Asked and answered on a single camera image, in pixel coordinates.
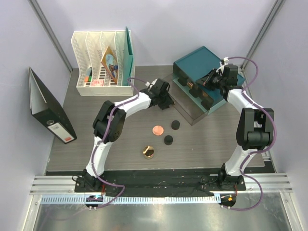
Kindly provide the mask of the black round cap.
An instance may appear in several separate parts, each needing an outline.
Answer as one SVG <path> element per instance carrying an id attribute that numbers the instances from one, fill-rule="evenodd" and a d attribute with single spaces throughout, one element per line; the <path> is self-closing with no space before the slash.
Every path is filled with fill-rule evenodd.
<path id="1" fill-rule="evenodd" d="M 171 128 L 173 130 L 178 130 L 180 128 L 180 122 L 178 120 L 173 120 L 171 122 Z"/>
<path id="2" fill-rule="evenodd" d="M 173 137 L 171 135 L 166 135 L 164 137 L 164 144 L 171 145 L 173 143 Z"/>

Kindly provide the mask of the gold lidded cream jar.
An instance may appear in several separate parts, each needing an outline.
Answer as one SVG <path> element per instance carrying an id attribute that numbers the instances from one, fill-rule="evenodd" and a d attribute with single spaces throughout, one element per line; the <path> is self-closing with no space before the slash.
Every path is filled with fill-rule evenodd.
<path id="1" fill-rule="evenodd" d="M 151 159 L 154 156 L 154 149 L 152 146 L 146 146 L 142 153 L 146 159 Z"/>

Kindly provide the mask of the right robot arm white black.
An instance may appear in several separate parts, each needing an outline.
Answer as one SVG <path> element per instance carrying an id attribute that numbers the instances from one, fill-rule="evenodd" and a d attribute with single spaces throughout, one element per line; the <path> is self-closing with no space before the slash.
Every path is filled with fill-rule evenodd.
<path id="1" fill-rule="evenodd" d="M 231 190 L 244 182 L 244 169 L 251 159 L 274 142 L 274 111 L 254 102 L 238 83 L 238 66 L 223 64 L 197 80 L 197 85 L 219 90 L 221 96 L 240 113 L 236 131 L 237 147 L 222 165 L 215 180 L 221 190 Z"/>

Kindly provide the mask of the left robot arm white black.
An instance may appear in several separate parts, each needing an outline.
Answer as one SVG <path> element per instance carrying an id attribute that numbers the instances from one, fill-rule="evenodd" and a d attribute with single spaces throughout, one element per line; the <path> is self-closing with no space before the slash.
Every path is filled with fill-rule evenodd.
<path id="1" fill-rule="evenodd" d="M 76 186 L 85 191 L 97 192 L 103 184 L 113 186 L 101 178 L 105 171 L 105 162 L 112 144 L 120 137 L 125 120 L 152 106 L 165 110 L 174 105 L 169 89 L 170 84 L 163 79 L 146 82 L 146 88 L 138 90 L 135 96 L 113 103 L 105 101 L 93 122 L 94 144 L 89 163 L 82 176 L 76 180 Z"/>

